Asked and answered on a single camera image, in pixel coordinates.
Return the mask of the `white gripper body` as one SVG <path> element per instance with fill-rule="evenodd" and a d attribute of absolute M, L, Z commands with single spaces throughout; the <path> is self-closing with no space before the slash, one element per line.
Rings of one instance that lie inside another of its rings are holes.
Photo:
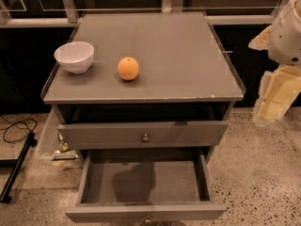
<path fill-rule="evenodd" d="M 280 64 L 272 73 L 265 72 L 253 109 L 253 122 L 264 127 L 279 121 L 300 93 L 300 66 Z"/>

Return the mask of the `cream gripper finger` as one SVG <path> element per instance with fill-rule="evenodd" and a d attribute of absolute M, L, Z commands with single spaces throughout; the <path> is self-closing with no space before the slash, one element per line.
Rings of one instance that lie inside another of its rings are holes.
<path fill-rule="evenodd" d="M 267 50 L 271 26 L 268 25 L 263 31 L 250 41 L 248 47 L 253 50 Z"/>

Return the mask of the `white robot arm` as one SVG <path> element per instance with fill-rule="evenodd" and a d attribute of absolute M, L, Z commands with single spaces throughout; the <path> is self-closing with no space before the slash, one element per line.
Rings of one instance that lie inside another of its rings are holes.
<path fill-rule="evenodd" d="M 290 0 L 248 47 L 266 50 L 278 64 L 263 74 L 254 105 L 253 121 L 263 127 L 279 121 L 301 93 L 301 0 Z"/>

